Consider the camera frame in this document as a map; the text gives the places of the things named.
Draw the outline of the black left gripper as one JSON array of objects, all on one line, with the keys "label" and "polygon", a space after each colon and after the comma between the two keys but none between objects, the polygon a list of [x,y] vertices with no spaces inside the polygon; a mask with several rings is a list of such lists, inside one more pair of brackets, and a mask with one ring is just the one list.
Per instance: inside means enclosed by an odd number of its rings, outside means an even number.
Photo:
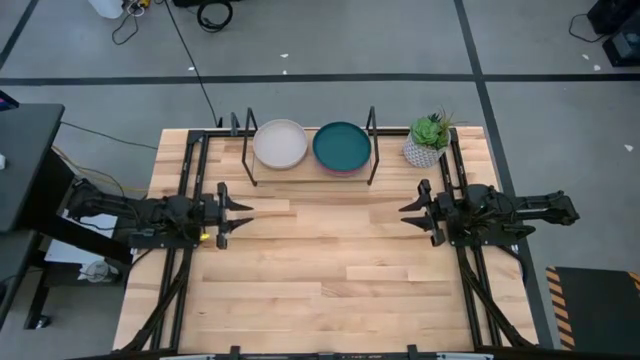
[{"label": "black left gripper", "polygon": [[226,250],[228,247],[228,233],[252,221],[252,218],[241,218],[228,220],[227,209],[229,211],[250,211],[252,207],[239,204],[228,197],[228,188],[224,182],[217,184],[217,194],[203,194],[194,201],[189,219],[191,225],[197,230],[197,241],[203,242],[210,238],[207,227],[217,227],[215,236],[216,247]]}]

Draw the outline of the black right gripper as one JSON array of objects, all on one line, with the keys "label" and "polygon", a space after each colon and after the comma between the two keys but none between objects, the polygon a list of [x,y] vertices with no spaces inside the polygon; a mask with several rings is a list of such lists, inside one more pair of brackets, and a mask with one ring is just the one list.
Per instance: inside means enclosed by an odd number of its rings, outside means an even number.
[{"label": "black right gripper", "polygon": [[448,242],[452,246],[461,246],[464,242],[465,231],[462,224],[460,209],[455,200],[446,192],[431,196],[431,184],[423,179],[418,185],[418,198],[399,209],[400,212],[418,211],[425,209],[424,216],[403,217],[402,222],[416,226],[423,231],[431,232],[431,244],[434,247]]}]

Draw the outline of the grey beige plate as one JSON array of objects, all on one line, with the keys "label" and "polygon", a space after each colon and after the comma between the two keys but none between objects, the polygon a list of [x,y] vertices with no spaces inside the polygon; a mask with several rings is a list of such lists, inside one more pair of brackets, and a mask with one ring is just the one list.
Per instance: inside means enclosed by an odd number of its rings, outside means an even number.
[{"label": "grey beige plate", "polygon": [[306,156],[308,137],[298,123],[289,119],[274,119],[256,131],[253,150],[264,166],[277,170],[290,169]]}]

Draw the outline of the dark teal plate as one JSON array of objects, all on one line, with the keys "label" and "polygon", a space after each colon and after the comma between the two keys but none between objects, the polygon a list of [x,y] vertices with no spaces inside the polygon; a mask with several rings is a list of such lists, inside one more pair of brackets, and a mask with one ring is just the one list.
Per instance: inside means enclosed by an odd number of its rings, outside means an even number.
[{"label": "dark teal plate", "polygon": [[369,136],[349,122],[333,122],[321,127],[313,137],[316,160],[334,172],[352,172],[368,163],[371,156]]}]

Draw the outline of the succulent in white patterned pot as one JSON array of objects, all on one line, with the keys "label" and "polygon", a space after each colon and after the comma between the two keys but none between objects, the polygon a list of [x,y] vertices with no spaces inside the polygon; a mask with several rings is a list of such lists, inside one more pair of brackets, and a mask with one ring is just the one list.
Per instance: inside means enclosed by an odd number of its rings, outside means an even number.
[{"label": "succulent in white patterned pot", "polygon": [[415,120],[403,145],[405,159],[418,168],[436,165],[450,145],[452,124],[444,108]]}]

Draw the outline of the clear plastic container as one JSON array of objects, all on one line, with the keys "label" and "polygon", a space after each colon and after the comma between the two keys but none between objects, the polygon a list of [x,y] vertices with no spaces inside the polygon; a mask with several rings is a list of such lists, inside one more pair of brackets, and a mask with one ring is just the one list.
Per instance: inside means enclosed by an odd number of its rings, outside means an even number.
[{"label": "clear plastic container", "polygon": [[79,280],[87,280],[90,283],[115,283],[120,278],[119,270],[103,260],[83,265],[78,277]]}]

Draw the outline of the white flat box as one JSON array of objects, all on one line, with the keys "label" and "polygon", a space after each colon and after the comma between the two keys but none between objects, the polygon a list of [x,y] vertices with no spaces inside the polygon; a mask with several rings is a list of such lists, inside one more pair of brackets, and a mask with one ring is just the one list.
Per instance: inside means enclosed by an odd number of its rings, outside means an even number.
[{"label": "white flat box", "polygon": [[[114,228],[117,223],[116,216],[107,214],[96,215],[93,217],[82,217],[79,221],[76,221],[68,216],[67,210],[63,211],[62,218],[108,238],[113,237]],[[47,262],[88,265],[95,261],[104,260],[104,257],[82,250],[73,245],[69,245],[59,241],[58,239],[52,239],[48,250],[46,251],[45,260]]]}]

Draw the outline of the black hazard striped mat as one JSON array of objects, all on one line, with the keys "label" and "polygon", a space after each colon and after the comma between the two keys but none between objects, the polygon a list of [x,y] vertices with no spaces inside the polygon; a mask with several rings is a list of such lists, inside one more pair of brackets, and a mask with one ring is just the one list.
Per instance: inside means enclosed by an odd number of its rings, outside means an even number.
[{"label": "black hazard striped mat", "polygon": [[640,275],[549,266],[561,348],[640,356]]}]

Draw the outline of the black desk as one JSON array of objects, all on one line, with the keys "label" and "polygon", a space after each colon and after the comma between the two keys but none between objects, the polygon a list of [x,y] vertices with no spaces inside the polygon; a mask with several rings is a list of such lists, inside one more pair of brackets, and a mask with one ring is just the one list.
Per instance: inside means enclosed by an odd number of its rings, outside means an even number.
[{"label": "black desk", "polygon": [[42,314],[50,266],[39,249],[48,236],[81,250],[132,263],[130,248],[60,216],[75,175],[52,150],[61,124],[61,104],[23,104],[0,111],[0,329],[29,267],[41,271],[24,327],[46,326]]}]

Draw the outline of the white bucket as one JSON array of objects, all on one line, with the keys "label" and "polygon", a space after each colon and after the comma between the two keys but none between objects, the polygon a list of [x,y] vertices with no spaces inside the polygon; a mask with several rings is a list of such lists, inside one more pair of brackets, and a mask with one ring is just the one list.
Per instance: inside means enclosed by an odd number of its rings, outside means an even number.
[{"label": "white bucket", "polygon": [[119,18],[124,10],[124,0],[88,0],[97,14],[106,19]]}]

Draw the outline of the black equipment case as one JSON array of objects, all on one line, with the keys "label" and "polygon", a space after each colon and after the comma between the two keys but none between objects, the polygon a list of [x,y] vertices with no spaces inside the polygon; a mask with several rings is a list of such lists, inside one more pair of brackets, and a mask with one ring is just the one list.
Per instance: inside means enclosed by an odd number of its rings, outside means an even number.
[{"label": "black equipment case", "polygon": [[602,48],[613,67],[640,66],[640,32],[619,31]]},{"label": "black equipment case", "polygon": [[640,0],[597,0],[587,18],[596,34],[614,33],[638,8]]}]

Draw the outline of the wooden shelf with black frame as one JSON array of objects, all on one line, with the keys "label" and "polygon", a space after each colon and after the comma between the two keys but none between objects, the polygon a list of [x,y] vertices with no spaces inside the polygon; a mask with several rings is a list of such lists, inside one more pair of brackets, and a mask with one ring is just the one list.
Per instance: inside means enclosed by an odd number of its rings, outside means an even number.
[{"label": "wooden shelf with black frame", "polygon": [[382,131],[377,128],[375,108],[369,109],[367,123],[364,127],[360,127],[369,136],[371,142],[370,160],[363,167],[362,173],[352,177],[335,177],[323,173],[316,160],[312,141],[316,132],[321,128],[303,128],[308,137],[308,150],[304,159],[295,167],[284,170],[272,169],[264,166],[255,156],[253,150],[253,138],[256,131],[263,126],[256,122],[252,109],[248,109],[246,113],[245,129],[240,132],[244,136],[243,152],[241,163],[248,174],[253,185],[261,182],[332,182],[332,181],[365,181],[367,184],[373,182],[378,164],[379,164],[379,146],[378,137]]}]

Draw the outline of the black aluminium rig frame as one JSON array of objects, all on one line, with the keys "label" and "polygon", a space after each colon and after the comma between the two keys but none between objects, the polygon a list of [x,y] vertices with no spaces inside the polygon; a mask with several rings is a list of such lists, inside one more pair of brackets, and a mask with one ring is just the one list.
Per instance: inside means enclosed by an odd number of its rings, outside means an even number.
[{"label": "black aluminium rig frame", "polygon": [[204,242],[192,257],[183,353],[468,351],[465,298],[453,247],[434,247],[401,219],[436,167],[404,158],[406,133],[381,129],[373,182],[261,182],[241,163],[243,142],[209,145],[203,188],[225,182],[252,210],[226,250]]}]

